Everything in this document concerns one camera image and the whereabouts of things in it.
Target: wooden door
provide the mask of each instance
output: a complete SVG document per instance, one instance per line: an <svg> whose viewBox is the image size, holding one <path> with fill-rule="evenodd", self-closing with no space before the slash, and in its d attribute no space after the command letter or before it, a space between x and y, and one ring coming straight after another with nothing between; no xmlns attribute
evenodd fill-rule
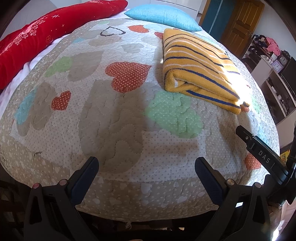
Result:
<svg viewBox="0 0 296 241"><path fill-rule="evenodd" d="M258 0L237 0L229 22L221 37L221 43L235 56L240 57L253 35L264 9Z"/></svg>

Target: black heart outline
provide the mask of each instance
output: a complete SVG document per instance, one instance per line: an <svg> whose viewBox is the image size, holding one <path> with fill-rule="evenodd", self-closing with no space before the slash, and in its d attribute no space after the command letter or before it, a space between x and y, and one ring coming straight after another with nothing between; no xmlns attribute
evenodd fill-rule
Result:
<svg viewBox="0 0 296 241"><path fill-rule="evenodd" d="M109 29L109 28L117 29L117 30L121 31L122 33L121 33L121 34L109 34L109 35L104 35L103 32L106 31L106 30ZM125 33L126 33L125 31L122 31L122 30L119 29L119 28L108 27L108 28L104 29L104 30L100 33L100 35L101 35L101 36L104 36L104 37L107 37L107 36L112 36L112 35L123 35L123 34L125 34Z"/></svg>

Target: white bed sheet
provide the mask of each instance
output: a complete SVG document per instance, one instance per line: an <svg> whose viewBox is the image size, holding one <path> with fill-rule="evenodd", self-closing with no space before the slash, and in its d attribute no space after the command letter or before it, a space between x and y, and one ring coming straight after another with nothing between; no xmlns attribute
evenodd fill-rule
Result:
<svg viewBox="0 0 296 241"><path fill-rule="evenodd" d="M124 13L128 11L129 9L125 9L119 14L116 14L110 18L106 19L116 19L116 18L130 18ZM199 35L205 36L210 39L214 39L212 36L210 36L206 31L202 30L197 32ZM59 39L54 40L50 46L48 46L46 49L44 49L42 52L40 52L34 59L32 59L30 62L27 62L24 64L24 68L20 70L20 72L13 78L13 80L9 83L9 85L3 90L3 92L0 95L0 119L3 116L3 113L8 105L8 102L14 93L15 89L18 87L18 85L26 78L26 76L30 73L30 71L35 67L35 65L50 51L54 49L54 47L61 41L63 38L65 38L67 35L62 36Z"/></svg>

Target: folded towel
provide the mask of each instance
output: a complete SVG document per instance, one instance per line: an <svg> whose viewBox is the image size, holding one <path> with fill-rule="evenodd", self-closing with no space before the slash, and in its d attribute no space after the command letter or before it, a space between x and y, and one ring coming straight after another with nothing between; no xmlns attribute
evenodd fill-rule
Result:
<svg viewBox="0 0 296 241"><path fill-rule="evenodd" d="M167 91L206 100L237 115L241 104L250 105L246 81L225 52L188 32L170 28L164 31L163 45Z"/></svg>

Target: screw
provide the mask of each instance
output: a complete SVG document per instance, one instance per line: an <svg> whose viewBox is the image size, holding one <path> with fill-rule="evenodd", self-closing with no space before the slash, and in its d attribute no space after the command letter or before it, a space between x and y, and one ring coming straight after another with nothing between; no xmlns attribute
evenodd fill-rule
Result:
<svg viewBox="0 0 296 241"><path fill-rule="evenodd" d="M230 186L232 186L232 185L235 184L235 181L233 181L232 179L227 179L226 182L227 182L227 184L230 185Z"/></svg>
<svg viewBox="0 0 296 241"><path fill-rule="evenodd" d="M35 183L35 184L32 186L32 188L36 189L36 188L38 188L39 186L40 186L39 183Z"/></svg>
<svg viewBox="0 0 296 241"><path fill-rule="evenodd" d="M261 185L260 183L255 183L255 186L256 186L257 188L262 187L262 185Z"/></svg>
<svg viewBox="0 0 296 241"><path fill-rule="evenodd" d="M64 186L64 185L67 184L67 180L66 180L66 179L62 179L62 180L60 180L59 184L60 184L61 186Z"/></svg>

